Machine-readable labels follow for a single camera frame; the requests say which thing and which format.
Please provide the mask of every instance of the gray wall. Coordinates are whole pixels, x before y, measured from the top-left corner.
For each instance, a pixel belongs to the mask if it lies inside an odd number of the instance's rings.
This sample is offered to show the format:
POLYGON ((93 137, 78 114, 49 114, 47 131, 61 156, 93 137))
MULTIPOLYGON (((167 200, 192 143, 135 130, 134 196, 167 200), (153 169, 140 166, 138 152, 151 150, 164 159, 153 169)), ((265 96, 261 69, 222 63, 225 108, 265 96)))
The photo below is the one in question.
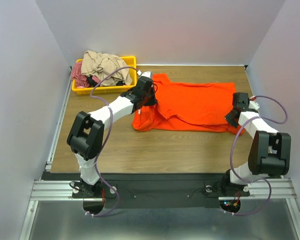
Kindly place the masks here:
POLYGON ((0 1, 0 240, 19 238, 68 80, 35 1, 0 1))
MULTIPOLYGON (((285 125, 275 126, 292 137, 290 176, 300 206, 300 0, 287 0, 247 68, 254 94, 280 100, 289 113, 285 125)), ((283 119, 274 104, 264 114, 283 119)))
POLYGON ((139 64, 242 65, 284 0, 36 0, 70 65, 85 50, 139 64))

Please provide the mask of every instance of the orange t-shirt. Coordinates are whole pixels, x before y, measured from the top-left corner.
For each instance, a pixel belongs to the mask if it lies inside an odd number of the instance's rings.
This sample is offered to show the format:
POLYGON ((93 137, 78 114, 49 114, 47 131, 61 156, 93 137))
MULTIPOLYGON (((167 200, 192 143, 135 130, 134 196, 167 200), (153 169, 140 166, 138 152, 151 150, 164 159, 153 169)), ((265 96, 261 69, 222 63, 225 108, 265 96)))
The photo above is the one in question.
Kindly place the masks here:
POLYGON ((158 103, 144 106, 134 114, 132 126, 138 131, 230 132, 239 128, 227 123, 225 116, 233 108, 233 82, 193 84, 171 82, 166 74, 155 74, 158 103))

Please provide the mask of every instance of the wire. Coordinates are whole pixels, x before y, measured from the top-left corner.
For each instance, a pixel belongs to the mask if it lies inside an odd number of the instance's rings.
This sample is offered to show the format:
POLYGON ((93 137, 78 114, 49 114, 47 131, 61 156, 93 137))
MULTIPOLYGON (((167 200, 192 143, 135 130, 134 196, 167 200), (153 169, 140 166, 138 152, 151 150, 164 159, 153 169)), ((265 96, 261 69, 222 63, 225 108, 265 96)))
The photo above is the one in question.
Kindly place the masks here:
POLYGON ((80 189, 79 187, 75 186, 74 184, 75 184, 75 181, 69 182, 69 186, 70 186, 72 189, 77 190, 77 191, 79 191, 79 192, 83 192, 82 189, 80 189))
POLYGON ((155 89, 154 94, 153 94, 153 95, 155 95, 158 91, 158 85, 156 83, 153 83, 153 85, 156 86, 156 89, 155 89))
MULTIPOLYGON (((237 201, 236 202, 239 202, 239 199, 240 199, 240 190, 238 190, 238 199, 237 199, 237 201)), ((234 198, 233 198, 233 200, 230 202, 230 203, 232 203, 233 201, 235 201, 236 200, 236 198, 237 198, 237 193, 235 193, 234 194, 234 198)))
POLYGON ((235 202, 236 204, 240 201, 241 195, 240 195, 240 191, 238 191, 239 197, 238 200, 235 202))
POLYGON ((109 130, 108 130, 108 133, 105 137, 105 140, 101 146, 101 149, 100 149, 100 152, 97 156, 95 156, 95 159, 94 159, 94 168, 95 168, 95 171, 96 173, 98 174, 100 180, 102 183, 104 183, 109 189, 113 190, 116 197, 117 197, 117 202, 115 203, 115 205, 107 212, 105 213, 102 213, 102 214, 91 214, 89 212, 85 212, 87 215, 90 215, 92 216, 93 218, 98 218, 98 217, 104 217, 104 216, 107 216, 108 214, 110 214, 113 210, 115 210, 117 208, 117 206, 119 205, 120 203, 120 195, 119 193, 117 192, 117 190, 115 188, 113 188, 100 174, 99 172, 99 169, 98 169, 98 164, 97 164, 97 161, 98 161, 98 158, 102 152, 102 150, 104 149, 109 137, 110 137, 110 133, 111 133, 111 130, 112 130, 112 125, 113 125, 113 120, 114 120, 114 114, 112 112, 112 109, 109 107, 109 103, 107 102, 107 100, 105 100, 104 98, 102 97, 99 97, 99 96, 93 96, 93 93, 94 91, 96 90, 97 87, 99 87, 105 80, 109 79, 113 74, 117 73, 118 71, 122 70, 122 69, 133 69, 133 70, 136 70, 138 71, 136 68, 132 67, 132 66, 123 66, 123 67, 120 67, 118 68, 117 70, 115 70, 114 72, 110 73, 107 77, 105 77, 104 79, 102 79, 97 85, 94 86, 94 88, 91 90, 90 92, 90 97, 93 98, 93 99, 99 99, 101 100, 102 102, 105 103, 106 106, 108 106, 108 109, 109 109, 109 112, 110 112, 110 119, 109 119, 109 130))
POLYGON ((212 187, 211 187, 211 192, 206 192, 206 187, 209 186, 209 185, 207 185, 206 183, 204 183, 204 189, 203 189, 203 191, 202 191, 202 194, 203 194, 205 197, 208 197, 209 194, 218 192, 218 189, 219 189, 218 184, 219 184, 219 183, 220 183, 220 181, 216 181, 216 182, 212 185, 212 187))
POLYGON ((102 195, 102 206, 104 207, 105 206, 105 202, 106 202, 106 191, 105 191, 104 188, 101 191, 101 195, 102 195))
MULTIPOLYGON (((250 98, 250 100, 254 101, 255 99, 257 98, 265 98, 265 99, 270 99, 274 102, 276 102, 281 108, 282 110, 284 111, 284 114, 285 114, 285 119, 283 121, 276 121, 276 120, 273 120, 271 118, 268 118, 268 117, 265 117, 265 116, 255 116, 255 117, 252 117, 250 119, 248 119, 244 124, 242 124, 242 126, 240 127, 239 131, 237 132, 237 134, 235 135, 235 138, 234 138, 234 141, 233 141, 233 144, 232 144, 232 147, 231 147, 231 152, 230 152, 230 167, 231 167, 231 170, 233 172, 233 174, 238 178, 240 179, 241 181, 243 181, 244 183, 247 183, 247 184, 251 184, 253 183, 253 181, 249 181, 243 177, 240 177, 238 175, 238 173, 235 171, 235 168, 234 168, 234 163, 233 163, 233 156, 234 156, 234 151, 235 151, 235 146, 236 146, 236 143, 238 141, 238 138, 239 138, 239 135, 241 134, 241 132, 243 131, 243 129, 245 128, 246 125, 248 125, 249 123, 251 123, 253 120, 256 120, 256 119, 265 119, 265 120, 268 120, 270 122, 273 122, 273 123, 276 123, 276 124, 285 124, 287 121, 288 121, 288 112, 286 110, 286 108, 279 102, 277 101, 276 99, 272 98, 272 97, 269 97, 269 96, 264 96, 264 95, 257 95, 257 96, 253 96, 250 98)), ((244 213, 234 213, 234 212, 229 212, 229 211, 226 211, 227 213, 230 213, 230 214, 233 214, 233 215, 237 215, 237 216, 246 216, 246 215, 251 215, 251 214, 255 214, 255 213, 258 213, 259 211, 261 211, 263 208, 266 207, 266 205, 269 203, 270 201, 270 198, 271 198, 271 194, 272 194, 272 188, 271 188, 271 185, 270 185, 270 182, 265 179, 265 178, 261 178, 259 180, 263 180, 265 181, 268 186, 269 186, 269 196, 268 198, 266 199, 265 203, 253 210, 253 211, 250 211, 250 212, 244 212, 244 213)))

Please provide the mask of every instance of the pile of clothes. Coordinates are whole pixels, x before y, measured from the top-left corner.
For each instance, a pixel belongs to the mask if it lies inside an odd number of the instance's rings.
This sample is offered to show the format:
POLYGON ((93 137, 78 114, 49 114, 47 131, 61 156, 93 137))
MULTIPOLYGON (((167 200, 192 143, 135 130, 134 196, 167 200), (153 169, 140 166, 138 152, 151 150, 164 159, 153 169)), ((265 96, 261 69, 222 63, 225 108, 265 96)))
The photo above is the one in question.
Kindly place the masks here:
MULTIPOLYGON (((125 61, 119 56, 88 50, 84 53, 83 60, 73 66, 71 79, 75 80, 77 88, 91 88, 115 70, 126 66, 125 61)), ((131 83, 129 68, 126 68, 103 81, 101 86, 123 86, 131 83)))

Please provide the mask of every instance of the metal frame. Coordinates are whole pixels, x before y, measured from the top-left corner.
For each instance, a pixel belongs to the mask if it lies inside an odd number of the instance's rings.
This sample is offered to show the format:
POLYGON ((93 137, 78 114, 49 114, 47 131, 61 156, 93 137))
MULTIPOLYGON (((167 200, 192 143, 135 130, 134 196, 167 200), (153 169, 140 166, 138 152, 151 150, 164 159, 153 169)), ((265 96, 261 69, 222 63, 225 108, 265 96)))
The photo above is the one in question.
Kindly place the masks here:
MULTIPOLYGON (((63 104, 61 108, 61 113, 56 125, 55 134, 51 144, 50 152, 46 161, 46 171, 50 171, 52 162, 54 160, 54 155, 56 151, 56 146, 62 126, 62 122, 65 116, 67 103, 71 90, 71 81, 69 81, 69 86, 67 87, 63 104)), ((31 192, 29 205, 26 211, 25 219, 23 222, 20 240, 27 240, 30 237, 31 230, 34 224, 37 208, 39 201, 82 201, 82 198, 72 198, 72 188, 69 186, 71 181, 35 181, 33 183, 33 189, 31 192)), ((286 199, 288 209, 291 214, 291 218, 294 224, 294 228, 297 232, 297 236, 300 239, 300 211, 296 202, 296 192, 293 187, 292 181, 287 178, 282 179, 270 179, 270 184, 272 187, 272 199, 286 199)), ((256 182, 253 185, 249 185, 250 196, 242 197, 242 199, 256 200, 256 199, 266 199, 269 195, 269 187, 265 182, 256 182)), ((232 197, 219 197, 219 200, 229 200, 232 197)), ((91 199, 91 201, 101 201, 100 198, 91 199)))
POLYGON ((60 135, 62 122, 63 122, 64 117, 65 117, 66 108, 67 108, 67 104, 68 104, 68 100, 69 100, 71 85, 72 85, 72 81, 71 81, 71 77, 70 77, 69 78, 69 85, 66 89, 64 99, 63 99, 63 102, 62 102, 62 107, 61 107, 61 112, 60 112, 60 115, 59 115, 59 119, 58 119, 58 122, 56 124, 55 132, 54 132, 54 136, 53 136, 53 140, 52 140, 52 144, 51 144, 51 148, 50 148, 50 152, 49 152, 48 158, 46 160, 47 168, 49 170, 51 169, 51 165, 52 165, 52 162, 54 160, 56 147, 57 147, 57 143, 58 143, 58 138, 59 138, 59 135, 60 135))

